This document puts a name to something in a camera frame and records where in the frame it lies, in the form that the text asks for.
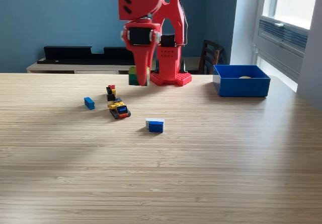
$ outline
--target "blue wall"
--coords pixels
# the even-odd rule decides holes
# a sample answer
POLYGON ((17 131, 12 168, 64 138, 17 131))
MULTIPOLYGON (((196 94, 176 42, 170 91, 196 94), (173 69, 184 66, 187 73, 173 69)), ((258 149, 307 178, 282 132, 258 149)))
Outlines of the blue wall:
POLYGON ((237 0, 208 0, 207 2, 204 38, 224 48, 223 63, 230 63, 236 3, 237 0))
MULTIPOLYGON (((200 56, 206 0, 182 0, 189 23, 184 56, 200 56)), ((124 46, 117 0, 0 0, 0 72, 26 72, 46 45, 124 46)), ((165 25, 165 33, 171 27, 165 25)))

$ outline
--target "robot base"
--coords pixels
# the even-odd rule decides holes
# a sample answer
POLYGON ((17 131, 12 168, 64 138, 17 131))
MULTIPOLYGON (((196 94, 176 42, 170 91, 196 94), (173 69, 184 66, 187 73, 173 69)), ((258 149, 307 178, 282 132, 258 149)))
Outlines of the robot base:
POLYGON ((162 80, 159 77, 159 74, 152 73, 151 74, 151 81, 153 83, 155 83, 157 86, 178 85, 180 87, 183 87, 184 85, 186 85, 190 81, 192 81, 192 76, 189 73, 177 73, 176 74, 176 79, 174 81, 167 81, 167 80, 162 80))

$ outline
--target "window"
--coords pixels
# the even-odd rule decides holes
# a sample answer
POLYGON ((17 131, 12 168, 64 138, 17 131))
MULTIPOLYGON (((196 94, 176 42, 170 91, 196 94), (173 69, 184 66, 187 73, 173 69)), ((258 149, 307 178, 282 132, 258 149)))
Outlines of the window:
POLYGON ((297 82, 314 6, 315 0, 259 0, 253 64, 260 56, 297 82))
POLYGON ((310 29, 315 0, 265 0, 263 16, 310 29))

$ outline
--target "black rack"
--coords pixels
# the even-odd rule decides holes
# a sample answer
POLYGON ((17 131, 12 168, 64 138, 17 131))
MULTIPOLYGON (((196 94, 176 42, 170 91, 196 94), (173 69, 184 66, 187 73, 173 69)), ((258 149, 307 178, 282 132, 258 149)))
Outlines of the black rack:
POLYGON ((133 53, 125 47, 105 47, 104 54, 92 54, 91 46, 45 46, 45 60, 38 64, 135 65, 133 53))

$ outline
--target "blue and white lego brick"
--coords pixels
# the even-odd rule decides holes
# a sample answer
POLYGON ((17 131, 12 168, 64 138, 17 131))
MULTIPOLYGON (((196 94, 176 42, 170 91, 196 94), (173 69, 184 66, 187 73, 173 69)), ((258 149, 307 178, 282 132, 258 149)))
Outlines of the blue and white lego brick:
POLYGON ((91 98, 85 97, 84 101, 85 101, 85 106, 87 106, 88 109, 90 110, 95 109, 95 102, 91 98))
POLYGON ((149 123, 149 132, 163 132, 164 131, 164 122, 153 122, 149 123))
POLYGON ((145 120, 145 127, 146 127, 146 129, 149 129, 149 123, 150 122, 163 122, 163 125, 165 125, 165 120, 164 119, 147 118, 145 120))

